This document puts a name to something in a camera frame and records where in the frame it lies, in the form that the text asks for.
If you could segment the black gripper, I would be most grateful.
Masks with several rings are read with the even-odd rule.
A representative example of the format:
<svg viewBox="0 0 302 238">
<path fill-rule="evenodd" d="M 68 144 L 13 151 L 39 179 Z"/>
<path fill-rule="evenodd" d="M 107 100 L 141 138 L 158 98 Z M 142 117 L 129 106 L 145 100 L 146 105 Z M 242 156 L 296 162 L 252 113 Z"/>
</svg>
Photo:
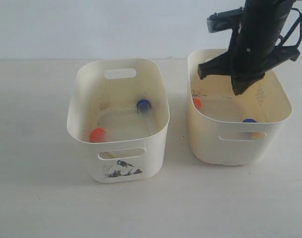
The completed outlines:
<svg viewBox="0 0 302 238">
<path fill-rule="evenodd" d="M 237 96 L 243 94 L 255 82 L 255 78 L 263 78 L 267 71 L 288 60 L 296 61 L 299 56 L 300 51 L 296 46 L 275 46 L 264 55 L 245 51 L 233 56 L 227 51 L 200 63 L 197 73 L 200 80 L 209 75 L 230 76 L 233 93 Z"/>
</svg>

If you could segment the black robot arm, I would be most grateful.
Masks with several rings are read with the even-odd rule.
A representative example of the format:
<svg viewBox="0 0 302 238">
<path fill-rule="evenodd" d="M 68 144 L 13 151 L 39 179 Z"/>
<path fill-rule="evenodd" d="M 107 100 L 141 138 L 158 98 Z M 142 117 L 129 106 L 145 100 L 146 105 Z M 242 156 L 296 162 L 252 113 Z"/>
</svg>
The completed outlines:
<svg viewBox="0 0 302 238">
<path fill-rule="evenodd" d="M 299 44 L 284 43 L 297 26 L 302 26 L 302 13 L 286 36 L 281 31 L 293 10 L 293 0 L 247 0 L 241 8 L 214 13 L 207 18 L 210 33 L 232 30 L 228 50 L 200 63 L 202 80 L 209 75 L 229 76 L 235 95 L 243 94 L 264 78 L 266 72 L 300 55 Z"/>
</svg>

